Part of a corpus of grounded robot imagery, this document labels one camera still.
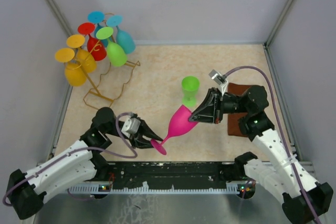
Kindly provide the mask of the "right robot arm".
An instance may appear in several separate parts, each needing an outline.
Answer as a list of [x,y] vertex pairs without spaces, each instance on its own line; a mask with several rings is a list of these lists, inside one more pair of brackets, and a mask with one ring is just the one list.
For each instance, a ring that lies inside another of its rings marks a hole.
[[253,85],[242,95],[211,88],[189,121],[218,124],[224,114],[244,113],[238,120],[240,131],[268,157],[272,166],[264,165],[248,152],[235,158],[235,175],[242,180],[253,179],[271,193],[291,223],[317,220],[328,212],[333,189],[328,183],[319,183],[291,154],[264,111],[268,105],[263,86]]

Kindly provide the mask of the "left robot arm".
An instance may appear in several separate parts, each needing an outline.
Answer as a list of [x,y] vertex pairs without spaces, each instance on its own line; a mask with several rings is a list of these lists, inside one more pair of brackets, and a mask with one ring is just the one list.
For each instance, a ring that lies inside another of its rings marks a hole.
[[162,140],[137,114],[124,112],[116,116],[111,108],[102,107],[92,118],[90,128],[65,151],[26,172],[12,172],[3,205],[14,208],[19,219],[25,220],[72,186],[106,179],[109,164],[101,154],[117,155],[107,149],[112,144],[109,135],[119,137],[131,150],[132,155],[120,155],[128,159],[137,157],[137,148],[152,148],[152,138]]

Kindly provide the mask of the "green wine glass front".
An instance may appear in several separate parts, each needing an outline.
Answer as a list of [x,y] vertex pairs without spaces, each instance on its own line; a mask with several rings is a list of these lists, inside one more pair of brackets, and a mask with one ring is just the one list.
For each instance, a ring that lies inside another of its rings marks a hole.
[[183,78],[181,85],[183,92],[183,105],[188,108],[195,106],[196,95],[200,87],[199,80],[195,76],[187,76]]

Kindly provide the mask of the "pink wine glass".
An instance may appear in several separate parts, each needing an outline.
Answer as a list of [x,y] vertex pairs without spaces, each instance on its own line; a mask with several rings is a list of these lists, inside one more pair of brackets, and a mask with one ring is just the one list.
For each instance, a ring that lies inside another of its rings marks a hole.
[[192,112],[184,105],[181,105],[170,119],[167,135],[162,142],[156,139],[151,139],[150,143],[159,153],[166,155],[166,150],[163,144],[170,138],[178,137],[187,134],[196,125],[197,122],[189,121]]

